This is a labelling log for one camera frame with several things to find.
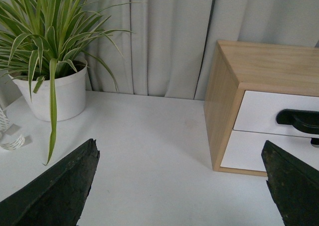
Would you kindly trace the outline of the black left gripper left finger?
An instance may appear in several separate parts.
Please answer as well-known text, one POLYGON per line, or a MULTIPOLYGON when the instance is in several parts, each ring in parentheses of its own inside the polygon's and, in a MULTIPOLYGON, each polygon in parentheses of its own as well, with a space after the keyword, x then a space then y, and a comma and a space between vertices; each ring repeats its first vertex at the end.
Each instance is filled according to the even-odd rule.
POLYGON ((75 226, 90 193, 100 152, 88 139, 0 203, 2 226, 75 226))

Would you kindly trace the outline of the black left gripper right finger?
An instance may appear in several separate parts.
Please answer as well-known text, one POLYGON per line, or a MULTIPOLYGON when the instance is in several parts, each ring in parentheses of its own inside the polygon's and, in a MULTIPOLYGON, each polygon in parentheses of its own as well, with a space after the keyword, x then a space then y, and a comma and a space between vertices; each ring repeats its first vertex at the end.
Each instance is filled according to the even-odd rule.
POLYGON ((319 224, 319 171, 266 141, 262 149, 267 186, 284 225, 319 224))

